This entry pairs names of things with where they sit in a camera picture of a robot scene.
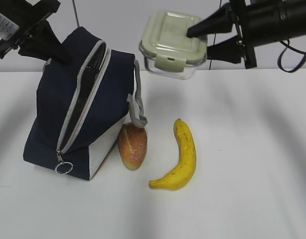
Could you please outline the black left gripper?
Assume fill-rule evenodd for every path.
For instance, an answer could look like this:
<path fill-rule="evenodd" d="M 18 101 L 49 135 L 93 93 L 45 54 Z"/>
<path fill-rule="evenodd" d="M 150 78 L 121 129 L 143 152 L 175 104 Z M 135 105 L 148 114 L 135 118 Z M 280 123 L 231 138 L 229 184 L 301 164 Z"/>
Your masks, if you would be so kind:
<path fill-rule="evenodd" d="M 47 21 L 59 7 L 57 0 L 40 0 L 34 5 L 25 0 L 0 0 L 0 59 L 19 49 L 21 56 L 70 64 L 69 52 Z"/>

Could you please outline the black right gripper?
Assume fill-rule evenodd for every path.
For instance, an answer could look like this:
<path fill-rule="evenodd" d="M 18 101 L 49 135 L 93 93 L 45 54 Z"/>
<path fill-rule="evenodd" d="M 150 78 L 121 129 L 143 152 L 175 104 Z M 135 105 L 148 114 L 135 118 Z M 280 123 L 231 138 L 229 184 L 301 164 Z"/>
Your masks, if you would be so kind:
<path fill-rule="evenodd" d="M 188 38 L 201 38 L 210 34 L 229 33 L 233 27 L 237 35 L 223 42 L 207 47 L 207 59 L 241 63 L 246 69 L 255 68 L 257 60 L 251 38 L 251 12 L 253 7 L 244 0 L 230 0 L 220 6 L 211 16 L 188 28 Z"/>

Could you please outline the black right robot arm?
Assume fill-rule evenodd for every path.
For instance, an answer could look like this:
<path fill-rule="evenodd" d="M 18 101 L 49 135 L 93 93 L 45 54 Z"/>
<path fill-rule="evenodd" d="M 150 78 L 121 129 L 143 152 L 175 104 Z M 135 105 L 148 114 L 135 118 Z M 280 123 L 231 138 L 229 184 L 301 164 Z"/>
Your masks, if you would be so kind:
<path fill-rule="evenodd" d="M 189 38 L 210 34 L 237 34 L 207 48 L 207 59 L 257 66 L 255 47 L 280 42 L 293 50 L 289 40 L 306 35 L 306 0 L 231 0 L 208 18 L 188 28 Z"/>

